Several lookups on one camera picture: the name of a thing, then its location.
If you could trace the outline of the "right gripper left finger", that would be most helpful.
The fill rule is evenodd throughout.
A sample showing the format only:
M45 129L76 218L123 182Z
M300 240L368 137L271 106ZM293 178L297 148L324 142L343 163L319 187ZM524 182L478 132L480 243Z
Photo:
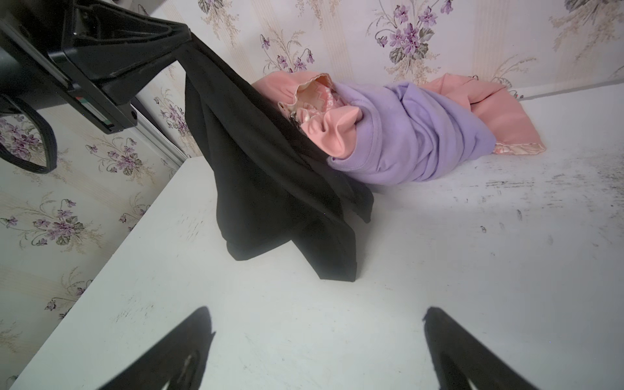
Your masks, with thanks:
M198 390L214 337L209 309L200 307L102 388Z

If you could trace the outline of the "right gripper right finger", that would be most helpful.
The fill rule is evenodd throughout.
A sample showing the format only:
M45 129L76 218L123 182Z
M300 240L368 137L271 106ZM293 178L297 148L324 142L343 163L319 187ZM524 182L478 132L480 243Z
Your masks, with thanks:
M423 318L427 347L441 389L534 389L438 307Z

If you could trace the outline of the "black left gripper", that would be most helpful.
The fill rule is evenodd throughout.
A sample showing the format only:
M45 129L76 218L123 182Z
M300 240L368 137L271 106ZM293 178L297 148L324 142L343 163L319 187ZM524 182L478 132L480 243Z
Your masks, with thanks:
M38 111L68 104L105 134L137 125L130 101L176 61L187 25L104 1L2 1L1 95ZM65 53L153 59L99 88Z

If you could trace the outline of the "black cloth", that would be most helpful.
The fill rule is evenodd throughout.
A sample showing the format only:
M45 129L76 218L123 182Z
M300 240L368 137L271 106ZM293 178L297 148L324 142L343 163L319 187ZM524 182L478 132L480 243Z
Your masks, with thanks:
M351 210L371 219L374 197L219 55L194 37L175 53L185 70L185 122L214 172L216 218L237 261L292 242L324 280L356 280Z

